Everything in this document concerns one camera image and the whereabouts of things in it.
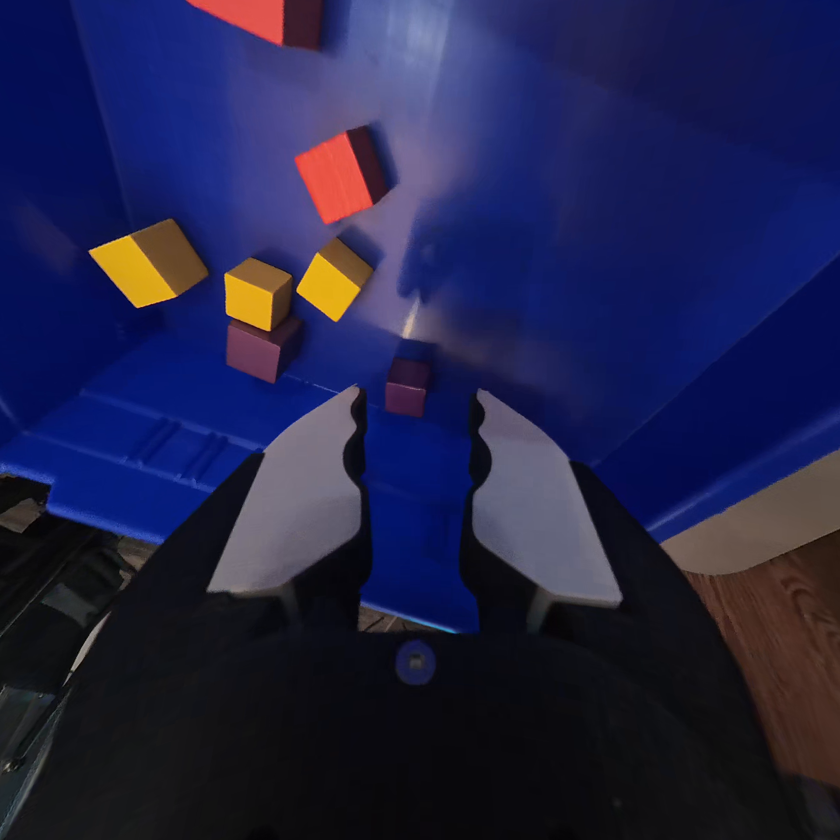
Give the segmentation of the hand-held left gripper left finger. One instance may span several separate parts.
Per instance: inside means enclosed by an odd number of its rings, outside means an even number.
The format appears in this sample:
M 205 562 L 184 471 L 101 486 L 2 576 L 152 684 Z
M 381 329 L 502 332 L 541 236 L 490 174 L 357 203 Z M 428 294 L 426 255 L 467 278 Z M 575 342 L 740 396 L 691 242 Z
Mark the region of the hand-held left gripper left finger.
M 352 385 L 266 447 L 207 593 L 274 597 L 292 626 L 357 628 L 373 561 L 367 427 Z

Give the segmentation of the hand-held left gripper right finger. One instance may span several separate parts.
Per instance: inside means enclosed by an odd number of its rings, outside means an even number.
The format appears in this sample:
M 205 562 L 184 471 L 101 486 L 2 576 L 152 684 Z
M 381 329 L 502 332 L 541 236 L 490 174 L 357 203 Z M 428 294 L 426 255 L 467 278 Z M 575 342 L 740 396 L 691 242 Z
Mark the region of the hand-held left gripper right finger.
M 539 632 L 561 604 L 614 610 L 623 594 L 571 461 L 488 390 L 469 404 L 459 572 L 483 631 Z

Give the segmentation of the purple wooden cube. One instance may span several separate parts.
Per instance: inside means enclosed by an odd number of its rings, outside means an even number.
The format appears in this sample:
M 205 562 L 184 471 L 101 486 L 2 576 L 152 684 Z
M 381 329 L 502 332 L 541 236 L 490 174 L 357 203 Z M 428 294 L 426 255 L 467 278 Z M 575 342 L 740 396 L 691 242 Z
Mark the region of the purple wooden cube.
M 432 381 L 428 362 L 395 357 L 385 383 L 385 410 L 388 413 L 422 418 Z
M 273 330 L 258 329 L 232 319 L 227 326 L 227 366 L 274 384 L 298 357 L 305 331 L 296 316 L 284 319 Z

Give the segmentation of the blue plastic bin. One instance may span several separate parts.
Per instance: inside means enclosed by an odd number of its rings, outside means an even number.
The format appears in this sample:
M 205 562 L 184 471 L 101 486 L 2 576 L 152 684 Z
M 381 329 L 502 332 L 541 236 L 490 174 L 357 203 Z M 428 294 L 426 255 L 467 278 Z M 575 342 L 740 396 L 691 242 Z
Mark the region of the blue plastic bin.
M 2 471 L 160 543 L 366 389 L 363 602 L 477 626 L 469 397 L 659 542 L 838 450 L 838 2 L 326 2 L 284 49 L 188 2 L 2 2 Z M 390 182 L 325 224 L 295 157 L 367 125 Z M 173 218 L 209 274 L 135 308 L 89 250 Z M 333 322 L 297 294 L 340 238 Z M 298 357 L 226 364 L 224 274 L 292 275 Z M 428 362 L 422 418 L 385 410 Z

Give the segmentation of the yellow wooden cube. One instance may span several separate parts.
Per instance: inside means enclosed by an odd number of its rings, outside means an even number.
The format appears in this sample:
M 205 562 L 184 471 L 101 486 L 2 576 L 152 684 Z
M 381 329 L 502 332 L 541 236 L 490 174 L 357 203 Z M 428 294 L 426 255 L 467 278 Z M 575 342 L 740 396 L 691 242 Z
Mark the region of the yellow wooden cube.
M 231 318 L 270 332 L 291 311 L 292 275 L 254 257 L 224 274 L 225 309 Z
M 91 248 L 89 255 L 135 308 L 178 298 L 209 274 L 173 218 Z
M 340 238 L 314 255 L 297 294 L 333 322 L 339 322 L 360 295 L 374 268 Z

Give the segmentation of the dark bag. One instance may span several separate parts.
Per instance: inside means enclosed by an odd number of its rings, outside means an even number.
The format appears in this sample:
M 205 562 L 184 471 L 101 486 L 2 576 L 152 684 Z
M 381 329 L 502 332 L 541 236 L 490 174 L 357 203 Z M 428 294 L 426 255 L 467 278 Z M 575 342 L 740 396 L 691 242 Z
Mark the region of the dark bag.
M 156 546 L 47 512 L 49 489 L 1 478 L 1 837 L 52 747 L 74 674 Z

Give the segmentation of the red wooden cube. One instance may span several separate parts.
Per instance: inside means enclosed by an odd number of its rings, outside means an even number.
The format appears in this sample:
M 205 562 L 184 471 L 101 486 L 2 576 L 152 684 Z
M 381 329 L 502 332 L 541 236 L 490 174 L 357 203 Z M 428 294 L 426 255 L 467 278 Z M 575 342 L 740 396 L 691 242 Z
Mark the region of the red wooden cube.
M 325 224 L 372 208 L 391 188 L 367 125 L 348 129 L 298 154 L 295 164 Z
M 272 45 L 319 50 L 323 1 L 189 1 Z

